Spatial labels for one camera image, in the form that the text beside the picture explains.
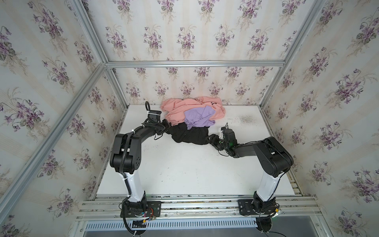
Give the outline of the black cloth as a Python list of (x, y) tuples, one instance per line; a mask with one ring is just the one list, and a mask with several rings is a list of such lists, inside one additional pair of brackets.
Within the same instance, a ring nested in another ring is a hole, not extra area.
[(207, 138), (209, 136), (209, 127), (192, 127), (188, 129), (187, 125), (183, 122), (171, 126), (166, 133), (170, 134), (176, 143), (184, 142), (195, 145), (209, 144)]

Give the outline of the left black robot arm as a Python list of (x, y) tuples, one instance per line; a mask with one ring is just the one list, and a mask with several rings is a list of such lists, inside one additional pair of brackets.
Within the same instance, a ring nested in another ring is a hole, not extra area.
[(166, 119), (153, 117), (147, 118), (127, 134), (116, 135), (110, 166), (121, 176), (128, 192), (120, 206), (122, 218), (142, 217), (148, 212), (153, 213), (148, 207), (146, 192), (137, 172), (142, 162), (142, 143), (152, 136), (162, 136), (169, 127)]

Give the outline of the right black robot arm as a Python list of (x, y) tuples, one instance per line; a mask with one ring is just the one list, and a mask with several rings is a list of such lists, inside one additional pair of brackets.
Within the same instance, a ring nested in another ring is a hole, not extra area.
[(272, 136), (260, 141), (239, 144), (232, 129), (223, 127), (221, 132), (222, 137), (216, 134), (206, 137), (208, 144), (217, 151), (225, 151), (235, 159), (256, 156), (264, 171), (253, 199), (238, 201), (240, 215), (275, 216), (280, 211), (275, 192), (283, 175), (294, 164), (293, 157)]

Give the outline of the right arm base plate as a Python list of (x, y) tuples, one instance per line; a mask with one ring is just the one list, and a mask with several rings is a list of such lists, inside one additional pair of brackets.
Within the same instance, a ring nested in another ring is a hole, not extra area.
[(279, 204), (275, 198), (262, 202), (258, 199), (239, 199), (238, 201), (239, 214), (248, 215), (273, 215), (279, 209)]

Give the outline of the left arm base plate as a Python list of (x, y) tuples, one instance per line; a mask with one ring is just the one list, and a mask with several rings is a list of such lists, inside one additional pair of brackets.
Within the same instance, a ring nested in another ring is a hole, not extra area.
[(147, 201), (146, 203), (126, 201), (120, 206), (120, 217), (160, 217), (161, 204), (160, 201)]

